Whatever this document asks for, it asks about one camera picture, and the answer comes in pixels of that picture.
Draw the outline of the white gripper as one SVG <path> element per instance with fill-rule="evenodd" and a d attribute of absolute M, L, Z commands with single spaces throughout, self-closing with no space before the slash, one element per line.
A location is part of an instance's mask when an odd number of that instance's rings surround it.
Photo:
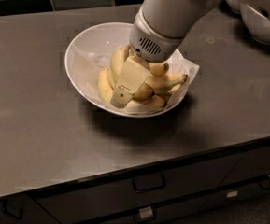
<path fill-rule="evenodd" d="M 125 108 L 134 98 L 150 74 L 148 62 L 163 62 L 174 53 L 185 34 L 183 22 L 178 12 L 139 9 L 129 34 L 129 43 L 139 57 L 126 59 L 110 100 L 113 106 Z"/>

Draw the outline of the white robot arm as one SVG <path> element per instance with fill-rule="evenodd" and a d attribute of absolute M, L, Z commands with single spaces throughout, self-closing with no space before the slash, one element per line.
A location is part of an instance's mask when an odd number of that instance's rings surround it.
<path fill-rule="evenodd" d="M 236 0 L 270 21 L 270 0 Z M 170 58 L 191 28 L 215 7 L 218 0 L 144 0 L 135 16 L 129 44 L 135 55 L 126 60 L 111 103 L 124 108 L 149 75 L 149 64 Z"/>

